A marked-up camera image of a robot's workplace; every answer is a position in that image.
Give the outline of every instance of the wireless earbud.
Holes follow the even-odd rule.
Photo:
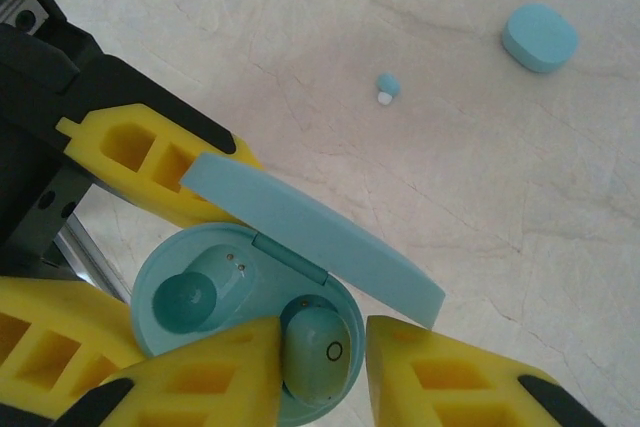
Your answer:
[[[216,300],[216,288],[206,275],[183,272],[160,284],[152,305],[162,327],[174,334],[186,334],[211,315]]]
[[[345,321],[325,299],[296,299],[283,311],[282,378],[292,397],[314,407],[344,390],[351,364]]]

